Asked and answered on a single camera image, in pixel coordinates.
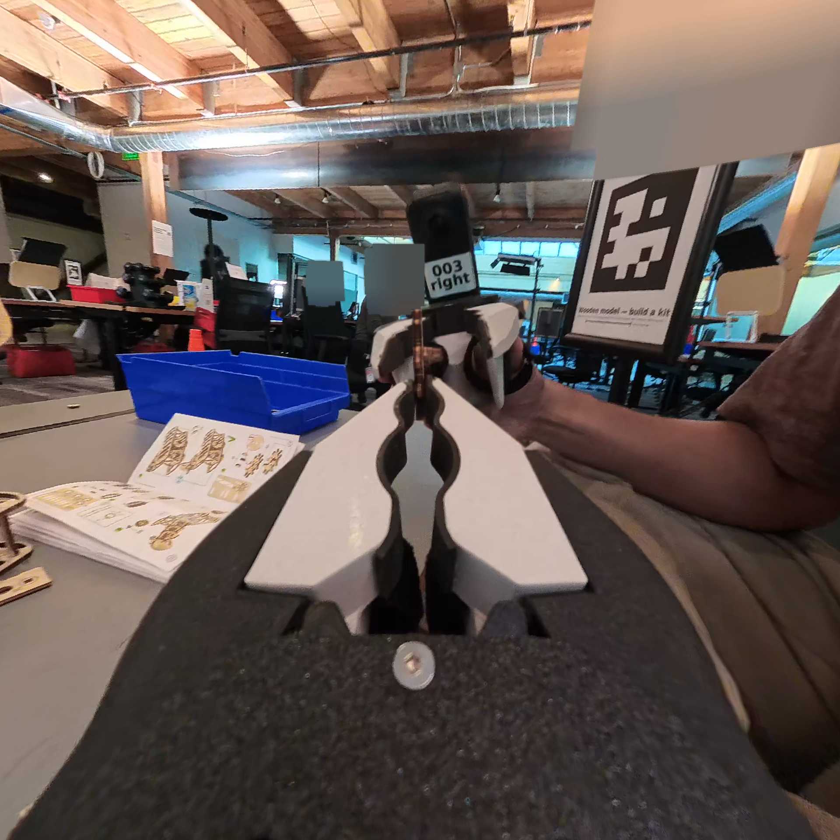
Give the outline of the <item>wooden model vehicle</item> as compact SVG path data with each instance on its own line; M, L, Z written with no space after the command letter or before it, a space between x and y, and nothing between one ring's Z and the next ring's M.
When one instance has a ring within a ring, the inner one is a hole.
M20 542L12 530L12 516L24 509L25 496L12 491L1 492L1 575L26 560L32 553L31 546Z

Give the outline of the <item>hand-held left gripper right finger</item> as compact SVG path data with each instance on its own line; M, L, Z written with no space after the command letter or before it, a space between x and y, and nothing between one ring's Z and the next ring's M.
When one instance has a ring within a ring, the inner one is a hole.
M587 575L524 448L439 379L426 409L443 481L425 568L429 631L468 635L499 604L583 592Z

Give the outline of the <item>person's right hand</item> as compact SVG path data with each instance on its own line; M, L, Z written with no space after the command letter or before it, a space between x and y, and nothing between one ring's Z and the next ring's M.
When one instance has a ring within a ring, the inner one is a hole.
M484 414L522 445L539 444L559 451L562 437L569 430L566 421L575 393L566 385L545 379L534 368L521 339L515 340L504 361L511 368L510 384L521 387L506 395L502 408L490 402Z

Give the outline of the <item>blue plastic bin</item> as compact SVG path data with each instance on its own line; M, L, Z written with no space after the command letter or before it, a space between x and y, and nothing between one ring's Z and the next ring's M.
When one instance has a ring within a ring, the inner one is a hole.
M303 435L350 405L339 364L228 350L123 353L119 361L137 416L159 424L183 414Z

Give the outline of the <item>pale wooden support post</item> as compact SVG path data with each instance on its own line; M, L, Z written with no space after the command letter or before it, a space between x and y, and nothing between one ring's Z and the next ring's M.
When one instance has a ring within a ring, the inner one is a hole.
M784 266L780 307L763 330L781 334L839 166L839 143L806 150L785 209L777 251Z

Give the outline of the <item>person's beige pants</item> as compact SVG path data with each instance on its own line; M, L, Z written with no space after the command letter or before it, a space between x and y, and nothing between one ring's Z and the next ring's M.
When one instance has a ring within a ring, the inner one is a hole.
M838 551L810 532L732 528L637 492L540 444L538 454L647 557L687 612L772 776L838 836Z

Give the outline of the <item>person's brown shirt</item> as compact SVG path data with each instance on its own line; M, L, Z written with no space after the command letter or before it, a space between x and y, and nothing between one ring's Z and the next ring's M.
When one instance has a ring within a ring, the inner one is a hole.
M838 502L838 299L783 341L718 414L756 434L783 477Z

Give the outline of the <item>small flat wooden piece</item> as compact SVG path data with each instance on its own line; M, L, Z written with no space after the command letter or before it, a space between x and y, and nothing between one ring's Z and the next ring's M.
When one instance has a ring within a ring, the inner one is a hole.
M41 592L52 585L53 581L46 570L36 567L15 576L1 580L1 606L20 600L28 595Z

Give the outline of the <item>silver ventilation duct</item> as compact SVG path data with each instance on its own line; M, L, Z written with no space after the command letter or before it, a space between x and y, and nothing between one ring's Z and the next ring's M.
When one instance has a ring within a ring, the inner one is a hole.
M2 80L2 117L98 151L220 151L332 141L387 140L440 134L551 130L574 126L577 100L566 91L508 91L403 103L109 127L47 105Z

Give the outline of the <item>red bag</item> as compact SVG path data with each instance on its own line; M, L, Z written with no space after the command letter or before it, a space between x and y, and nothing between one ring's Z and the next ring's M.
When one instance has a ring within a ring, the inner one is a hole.
M77 374L72 352L58 345L47 344L27 348L10 344L6 347L6 362L9 375L17 379Z

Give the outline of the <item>framed marker sign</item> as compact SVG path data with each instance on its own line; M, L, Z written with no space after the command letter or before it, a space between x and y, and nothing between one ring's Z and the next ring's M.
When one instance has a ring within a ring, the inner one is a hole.
M592 184L562 342L673 363L738 162Z

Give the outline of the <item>person's right forearm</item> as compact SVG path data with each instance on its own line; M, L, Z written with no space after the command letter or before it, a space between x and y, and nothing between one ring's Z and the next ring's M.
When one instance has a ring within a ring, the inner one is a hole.
M813 529L838 495L784 471L749 427L636 413L555 382L542 385L532 436L684 513L741 529Z

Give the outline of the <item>wooden gear piece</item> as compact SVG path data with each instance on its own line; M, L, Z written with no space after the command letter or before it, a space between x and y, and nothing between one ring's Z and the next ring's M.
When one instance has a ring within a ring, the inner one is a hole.
M427 419L427 380L435 366L446 362L446 351L435 343L426 344L424 339L424 315L420 308L412 313L412 363L415 415L419 421Z

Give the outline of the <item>black machine on table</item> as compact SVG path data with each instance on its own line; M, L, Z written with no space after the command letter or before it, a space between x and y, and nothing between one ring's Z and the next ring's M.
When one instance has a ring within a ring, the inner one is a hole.
M115 290L125 306L136 308L165 308L173 303L175 294L166 289L176 283L175 270L141 263L126 263L122 281Z

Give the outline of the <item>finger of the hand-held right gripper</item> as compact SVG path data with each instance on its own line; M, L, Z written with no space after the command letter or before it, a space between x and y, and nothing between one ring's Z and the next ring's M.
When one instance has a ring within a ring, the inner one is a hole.
M502 408L525 367L520 312L503 302L482 303L472 310L472 404Z
M409 383L421 388L421 320L389 322L376 330L371 372L378 382Z

